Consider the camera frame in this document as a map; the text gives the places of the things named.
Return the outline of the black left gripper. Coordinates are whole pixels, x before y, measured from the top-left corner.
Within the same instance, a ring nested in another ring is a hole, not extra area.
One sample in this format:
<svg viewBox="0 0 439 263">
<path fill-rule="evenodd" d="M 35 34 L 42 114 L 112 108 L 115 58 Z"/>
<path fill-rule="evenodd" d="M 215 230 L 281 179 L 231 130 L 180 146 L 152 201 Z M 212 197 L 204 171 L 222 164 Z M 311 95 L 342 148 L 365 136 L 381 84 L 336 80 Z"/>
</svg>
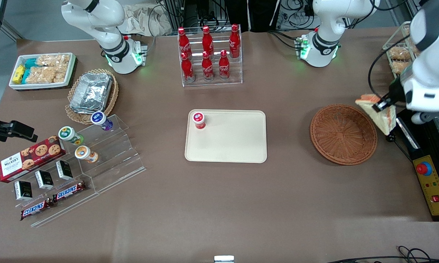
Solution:
<svg viewBox="0 0 439 263">
<path fill-rule="evenodd" d="M 400 76 L 390 83 L 387 94 L 381 97 L 375 97 L 373 110 L 376 112 L 382 112 L 392 105 L 396 107 L 405 107 L 405 93 L 401 84 Z"/>
</svg>

